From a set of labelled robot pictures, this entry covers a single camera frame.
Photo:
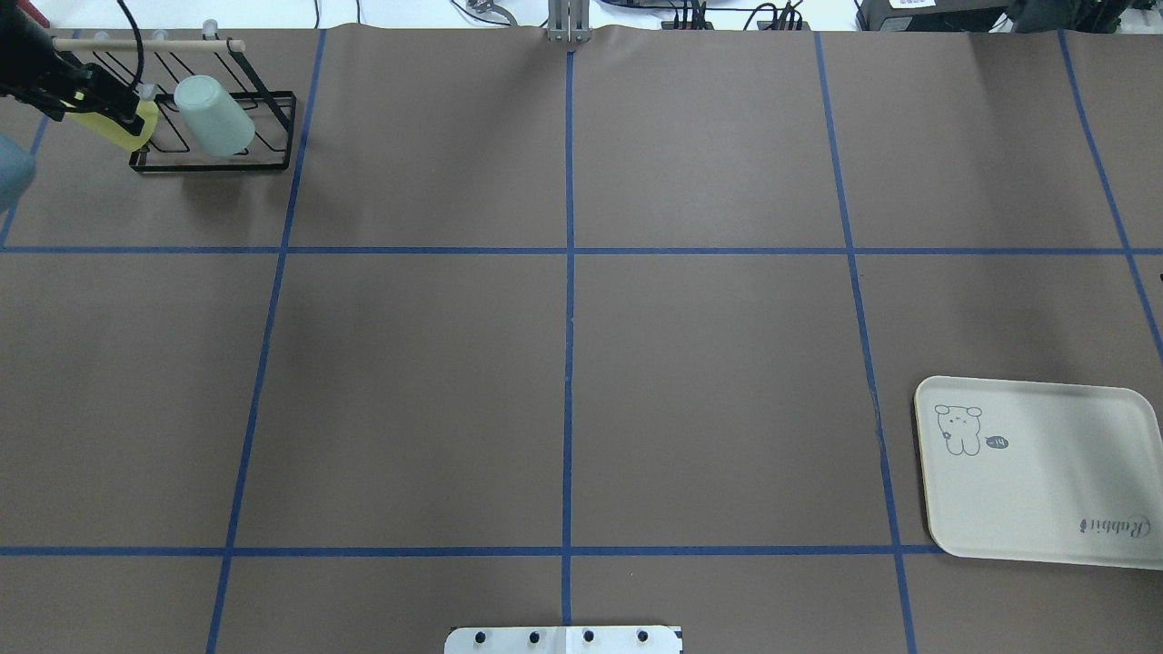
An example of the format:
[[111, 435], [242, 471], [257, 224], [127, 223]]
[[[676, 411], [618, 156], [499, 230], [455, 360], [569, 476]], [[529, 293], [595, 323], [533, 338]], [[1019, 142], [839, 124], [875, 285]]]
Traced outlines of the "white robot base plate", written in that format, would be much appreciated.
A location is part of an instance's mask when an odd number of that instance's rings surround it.
[[444, 653], [682, 653], [680, 628], [640, 626], [527, 626], [458, 628]]

